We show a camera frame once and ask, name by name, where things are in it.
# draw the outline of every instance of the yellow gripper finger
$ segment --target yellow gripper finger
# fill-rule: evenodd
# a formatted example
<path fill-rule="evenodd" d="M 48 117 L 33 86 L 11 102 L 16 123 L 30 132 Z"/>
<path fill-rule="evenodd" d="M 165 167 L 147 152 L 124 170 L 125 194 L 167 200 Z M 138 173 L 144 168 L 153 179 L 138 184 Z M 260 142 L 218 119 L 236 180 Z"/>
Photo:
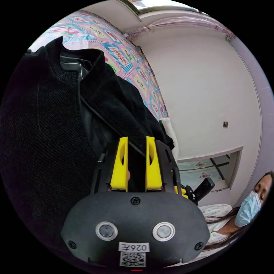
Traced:
<path fill-rule="evenodd" d="M 146 137 L 146 191 L 160 190 L 161 171 L 154 137 Z"/>
<path fill-rule="evenodd" d="M 175 186 L 174 189 L 175 189 L 176 193 L 178 194 L 178 188 L 177 188 L 177 186 Z M 181 188 L 181 190 L 182 190 L 182 196 L 188 199 L 188 196 L 185 195 L 186 194 L 186 190 L 183 189 L 183 188 Z"/>
<path fill-rule="evenodd" d="M 128 137 L 120 138 L 113 167 L 110 186 L 128 192 Z"/>

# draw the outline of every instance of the white shirt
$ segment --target white shirt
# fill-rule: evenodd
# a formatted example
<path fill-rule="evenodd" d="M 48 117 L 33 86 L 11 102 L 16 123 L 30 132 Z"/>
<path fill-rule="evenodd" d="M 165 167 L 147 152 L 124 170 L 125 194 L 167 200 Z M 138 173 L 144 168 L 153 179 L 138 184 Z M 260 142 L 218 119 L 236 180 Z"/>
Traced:
<path fill-rule="evenodd" d="M 223 217 L 232 210 L 232 207 L 227 204 L 216 204 L 216 205 L 202 206 L 202 207 L 199 207 L 199 209 L 202 211 L 204 217 L 207 218 L 207 220 L 215 220 L 215 218 L 209 218 L 209 217 Z M 210 238 L 207 243 L 216 243 L 216 242 L 219 242 L 227 237 L 225 235 L 217 233 L 216 231 L 218 231 L 220 228 L 222 228 L 229 220 L 230 220 L 230 218 L 226 219 L 224 221 L 218 222 L 218 223 L 212 223 L 212 224 L 207 225 L 208 230 L 210 232 Z M 193 259 L 187 263 L 192 263 L 192 262 L 201 260 L 203 258 L 206 258 L 206 257 L 220 251 L 221 249 L 225 248 L 226 246 L 212 249 L 212 250 L 202 251 L 198 255 L 198 257 L 196 257 L 195 259 Z M 184 265 L 187 263 L 177 263 L 172 266 L 179 266 L 179 265 Z"/>

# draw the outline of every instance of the qr code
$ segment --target qr code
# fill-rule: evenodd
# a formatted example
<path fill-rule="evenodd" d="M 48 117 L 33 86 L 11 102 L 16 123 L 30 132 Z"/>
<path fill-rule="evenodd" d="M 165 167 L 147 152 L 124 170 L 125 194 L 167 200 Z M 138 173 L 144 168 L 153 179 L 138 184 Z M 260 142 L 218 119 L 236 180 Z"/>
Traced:
<path fill-rule="evenodd" d="M 121 252 L 120 266 L 145 267 L 146 253 Z"/>

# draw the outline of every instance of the window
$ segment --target window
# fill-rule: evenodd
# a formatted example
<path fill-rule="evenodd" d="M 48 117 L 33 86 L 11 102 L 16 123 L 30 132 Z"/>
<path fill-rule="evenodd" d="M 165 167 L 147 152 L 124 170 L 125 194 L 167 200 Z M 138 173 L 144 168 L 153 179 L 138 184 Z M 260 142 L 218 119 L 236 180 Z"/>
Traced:
<path fill-rule="evenodd" d="M 191 161 L 179 160 L 181 184 L 189 185 L 195 190 L 205 178 L 209 177 L 215 183 L 212 191 L 231 188 L 239 166 L 241 150 L 242 147 L 232 152 L 196 158 Z"/>
<path fill-rule="evenodd" d="M 190 7 L 188 5 L 185 5 L 176 1 L 171 1 L 171 0 L 142 0 L 142 1 L 126 0 L 126 1 L 132 3 L 135 6 L 135 8 L 139 10 L 140 14 L 144 14 L 144 13 L 156 11 L 156 10 L 170 9 L 170 8 L 199 12 L 199 10 L 193 7 Z"/>

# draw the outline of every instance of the label sticker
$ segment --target label sticker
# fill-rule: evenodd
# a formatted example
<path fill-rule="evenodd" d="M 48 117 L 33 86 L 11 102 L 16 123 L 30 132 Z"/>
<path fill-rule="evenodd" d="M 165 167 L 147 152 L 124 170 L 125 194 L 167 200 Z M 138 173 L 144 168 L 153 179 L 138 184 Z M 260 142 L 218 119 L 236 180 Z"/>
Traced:
<path fill-rule="evenodd" d="M 146 253 L 121 252 L 120 266 L 146 267 Z"/>
<path fill-rule="evenodd" d="M 149 252 L 149 243 L 124 243 L 119 242 L 121 252 Z"/>

